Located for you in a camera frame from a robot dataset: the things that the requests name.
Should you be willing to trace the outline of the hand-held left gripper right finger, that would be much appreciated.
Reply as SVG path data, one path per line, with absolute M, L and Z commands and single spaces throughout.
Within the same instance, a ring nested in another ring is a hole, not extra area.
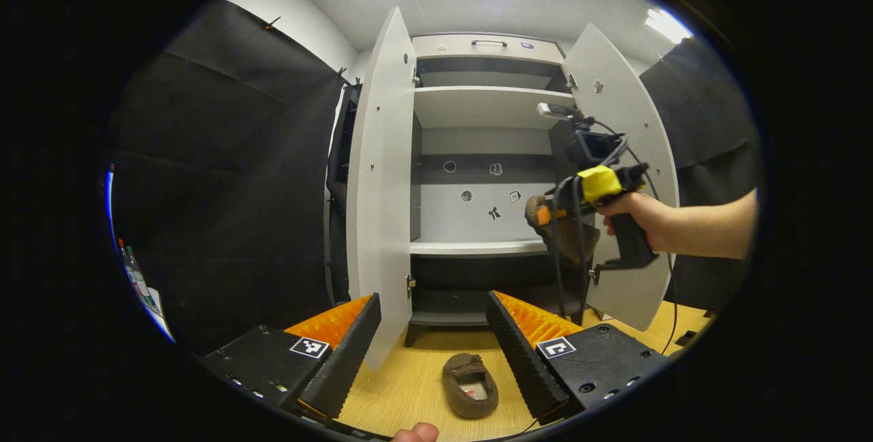
M 670 359 L 611 324 L 583 328 L 499 291 L 488 293 L 486 318 L 540 424 L 629 392 Z

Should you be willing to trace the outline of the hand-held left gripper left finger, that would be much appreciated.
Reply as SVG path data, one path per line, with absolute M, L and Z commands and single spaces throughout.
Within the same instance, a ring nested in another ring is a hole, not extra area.
M 202 362 L 265 404 L 331 423 L 343 410 L 380 324 L 381 297 L 371 293 L 292 327 L 253 327 Z

